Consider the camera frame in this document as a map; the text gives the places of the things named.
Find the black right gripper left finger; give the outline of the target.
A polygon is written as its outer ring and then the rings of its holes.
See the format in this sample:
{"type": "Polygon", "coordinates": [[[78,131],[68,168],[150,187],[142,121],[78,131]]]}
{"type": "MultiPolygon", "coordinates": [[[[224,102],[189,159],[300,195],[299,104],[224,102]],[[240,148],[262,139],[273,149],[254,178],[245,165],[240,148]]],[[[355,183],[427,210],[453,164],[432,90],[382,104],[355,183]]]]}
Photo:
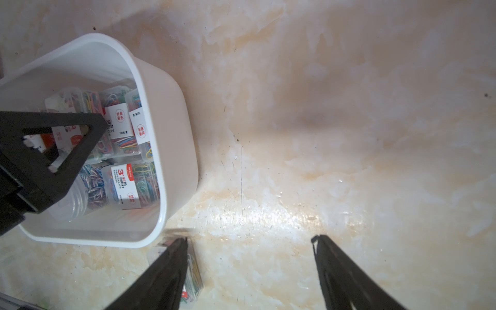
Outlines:
{"type": "Polygon", "coordinates": [[[187,274],[186,238],[176,239],[107,309],[179,309],[187,274]]]}

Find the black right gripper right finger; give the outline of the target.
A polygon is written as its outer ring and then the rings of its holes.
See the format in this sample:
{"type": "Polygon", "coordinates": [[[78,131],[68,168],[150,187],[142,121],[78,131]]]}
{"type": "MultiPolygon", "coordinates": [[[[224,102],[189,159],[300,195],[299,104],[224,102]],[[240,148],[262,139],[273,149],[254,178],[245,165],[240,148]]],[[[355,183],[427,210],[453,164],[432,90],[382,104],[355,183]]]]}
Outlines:
{"type": "Polygon", "coordinates": [[[327,309],[404,309],[328,236],[311,243],[327,309]]]}

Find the round clear clip tub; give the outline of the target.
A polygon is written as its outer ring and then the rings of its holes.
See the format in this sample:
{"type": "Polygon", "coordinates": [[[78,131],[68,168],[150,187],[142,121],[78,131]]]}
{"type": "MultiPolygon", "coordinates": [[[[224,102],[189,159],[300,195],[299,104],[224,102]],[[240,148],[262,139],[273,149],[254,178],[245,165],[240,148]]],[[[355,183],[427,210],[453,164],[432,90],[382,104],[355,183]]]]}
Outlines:
{"type": "Polygon", "coordinates": [[[51,217],[62,222],[72,222],[107,205],[102,174],[104,167],[104,163],[84,165],[67,195],[48,208],[51,217]]]}

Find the white plastic storage box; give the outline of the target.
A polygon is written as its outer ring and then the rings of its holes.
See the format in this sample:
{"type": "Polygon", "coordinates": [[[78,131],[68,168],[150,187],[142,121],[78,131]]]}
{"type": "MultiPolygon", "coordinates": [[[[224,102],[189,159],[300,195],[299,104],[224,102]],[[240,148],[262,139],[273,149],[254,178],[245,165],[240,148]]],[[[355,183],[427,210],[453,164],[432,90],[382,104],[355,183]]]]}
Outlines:
{"type": "Polygon", "coordinates": [[[1,80],[1,109],[32,111],[67,87],[103,90],[133,82],[150,128],[160,199],[153,206],[108,206],[72,222],[49,213],[27,214],[20,229],[39,242],[141,248],[152,243],[198,185],[195,143],[183,92],[165,71],[137,57],[118,40],[86,34],[8,73],[1,80]]]}

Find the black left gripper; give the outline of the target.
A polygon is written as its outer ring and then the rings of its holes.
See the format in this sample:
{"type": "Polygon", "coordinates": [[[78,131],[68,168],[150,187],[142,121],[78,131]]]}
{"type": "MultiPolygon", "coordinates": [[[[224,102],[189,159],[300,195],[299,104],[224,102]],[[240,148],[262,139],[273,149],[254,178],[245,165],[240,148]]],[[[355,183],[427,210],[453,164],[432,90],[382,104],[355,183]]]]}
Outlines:
{"type": "Polygon", "coordinates": [[[25,213],[42,213],[68,193],[106,130],[100,114],[1,112],[1,236],[22,223],[25,213]],[[88,133],[55,173],[49,169],[52,161],[23,140],[54,127],[80,125],[86,125],[88,133]]]}

